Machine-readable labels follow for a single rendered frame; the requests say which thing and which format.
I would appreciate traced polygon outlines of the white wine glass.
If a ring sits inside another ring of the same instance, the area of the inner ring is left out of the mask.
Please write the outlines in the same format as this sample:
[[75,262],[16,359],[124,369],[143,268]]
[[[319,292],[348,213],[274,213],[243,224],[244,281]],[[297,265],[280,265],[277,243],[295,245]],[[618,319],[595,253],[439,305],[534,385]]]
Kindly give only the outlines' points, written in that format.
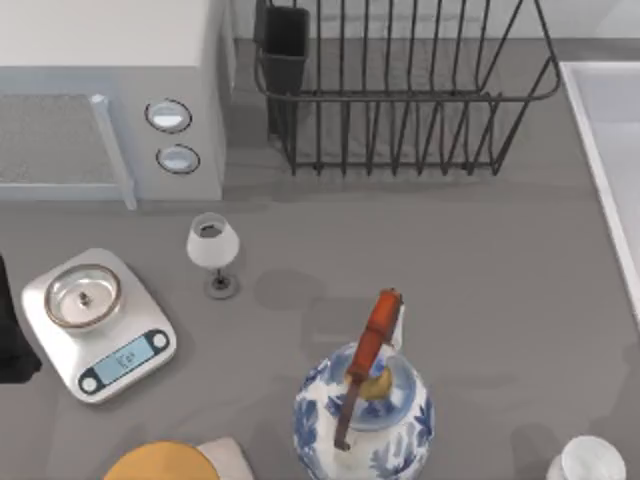
[[189,259],[208,272],[206,294],[225,300],[239,291],[236,276],[227,271],[240,252],[240,239],[222,215],[206,212],[196,216],[190,225],[186,242]]

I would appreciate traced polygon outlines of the round microwave knob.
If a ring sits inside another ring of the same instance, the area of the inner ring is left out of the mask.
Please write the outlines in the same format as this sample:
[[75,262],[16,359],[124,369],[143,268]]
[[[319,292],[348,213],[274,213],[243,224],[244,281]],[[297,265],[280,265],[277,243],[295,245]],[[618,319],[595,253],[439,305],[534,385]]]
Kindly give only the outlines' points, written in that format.
[[151,127],[167,134],[185,131],[193,120],[191,111],[184,103],[170,98],[148,103],[144,116]]
[[201,163],[199,154],[184,144],[158,149],[155,158],[164,171],[173,175],[189,175],[195,172]]

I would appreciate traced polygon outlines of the pale microwave oven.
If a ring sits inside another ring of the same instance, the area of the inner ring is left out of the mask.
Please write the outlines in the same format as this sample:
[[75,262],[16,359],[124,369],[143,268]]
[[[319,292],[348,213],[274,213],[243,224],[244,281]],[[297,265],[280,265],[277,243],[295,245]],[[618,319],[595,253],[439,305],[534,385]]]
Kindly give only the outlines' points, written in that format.
[[[103,94],[146,201],[222,196],[227,142],[221,99],[235,80],[229,0],[0,0],[0,95]],[[170,98],[192,113],[167,134],[144,116]],[[199,168],[173,175],[158,149],[184,144]]]

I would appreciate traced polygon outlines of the blue and white teapot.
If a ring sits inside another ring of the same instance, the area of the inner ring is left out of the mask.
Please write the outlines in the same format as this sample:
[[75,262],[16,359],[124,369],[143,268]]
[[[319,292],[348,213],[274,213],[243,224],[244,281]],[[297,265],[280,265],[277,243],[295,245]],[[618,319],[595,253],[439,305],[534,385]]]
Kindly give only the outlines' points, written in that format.
[[402,354],[405,304],[380,291],[358,340],[312,368],[293,407],[293,445],[311,480],[418,480],[434,437],[427,386]]

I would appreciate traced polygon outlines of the black cutlery holder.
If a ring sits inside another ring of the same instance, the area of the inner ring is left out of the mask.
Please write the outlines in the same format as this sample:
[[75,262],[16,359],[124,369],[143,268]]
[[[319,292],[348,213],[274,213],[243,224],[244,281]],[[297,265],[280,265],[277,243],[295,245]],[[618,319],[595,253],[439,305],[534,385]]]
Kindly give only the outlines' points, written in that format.
[[310,12],[298,6],[279,6],[256,0],[254,42],[266,90],[297,96],[302,89],[309,53]]

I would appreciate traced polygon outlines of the beige cloth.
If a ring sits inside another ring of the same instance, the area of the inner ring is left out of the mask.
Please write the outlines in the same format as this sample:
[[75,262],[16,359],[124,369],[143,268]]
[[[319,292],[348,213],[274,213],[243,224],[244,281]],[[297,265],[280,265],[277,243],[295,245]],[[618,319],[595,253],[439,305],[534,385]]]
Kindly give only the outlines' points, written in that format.
[[216,469],[220,480],[256,480],[240,445],[232,437],[221,437],[197,446]]

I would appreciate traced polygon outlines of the silver kitchen scale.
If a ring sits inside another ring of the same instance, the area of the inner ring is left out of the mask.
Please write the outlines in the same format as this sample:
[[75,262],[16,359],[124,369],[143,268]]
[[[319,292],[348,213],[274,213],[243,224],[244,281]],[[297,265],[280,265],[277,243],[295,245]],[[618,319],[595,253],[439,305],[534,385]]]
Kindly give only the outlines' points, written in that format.
[[26,320],[69,392],[102,403],[177,350],[168,317],[114,253],[90,248],[29,282]]

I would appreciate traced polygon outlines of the yellow round plate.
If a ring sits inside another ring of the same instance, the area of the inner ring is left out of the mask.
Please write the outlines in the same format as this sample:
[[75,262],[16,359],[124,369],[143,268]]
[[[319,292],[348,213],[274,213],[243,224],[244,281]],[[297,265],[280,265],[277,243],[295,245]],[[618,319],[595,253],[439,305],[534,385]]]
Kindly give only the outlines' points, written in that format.
[[176,441],[140,445],[121,456],[103,480],[221,480],[196,447]]

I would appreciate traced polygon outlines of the microwave oven door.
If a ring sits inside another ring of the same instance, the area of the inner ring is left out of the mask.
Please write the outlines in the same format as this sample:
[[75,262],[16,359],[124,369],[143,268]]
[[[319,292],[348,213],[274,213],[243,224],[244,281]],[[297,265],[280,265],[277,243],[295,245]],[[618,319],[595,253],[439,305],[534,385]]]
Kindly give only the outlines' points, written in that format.
[[103,94],[0,95],[0,202],[117,201],[134,175]]

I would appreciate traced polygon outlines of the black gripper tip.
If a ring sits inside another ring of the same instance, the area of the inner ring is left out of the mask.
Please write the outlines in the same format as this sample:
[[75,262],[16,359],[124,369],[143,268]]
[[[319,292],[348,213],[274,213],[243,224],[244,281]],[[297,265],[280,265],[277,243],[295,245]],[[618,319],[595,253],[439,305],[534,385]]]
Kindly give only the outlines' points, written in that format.
[[41,368],[40,358],[19,325],[0,254],[0,385],[26,384]]

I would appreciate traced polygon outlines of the white cup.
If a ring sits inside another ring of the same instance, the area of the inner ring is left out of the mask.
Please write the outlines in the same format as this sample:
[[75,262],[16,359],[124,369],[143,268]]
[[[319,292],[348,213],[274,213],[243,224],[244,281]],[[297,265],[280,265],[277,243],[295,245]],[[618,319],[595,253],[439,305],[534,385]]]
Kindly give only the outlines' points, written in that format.
[[601,437],[580,435],[551,461],[545,480],[627,480],[627,467],[613,444]]

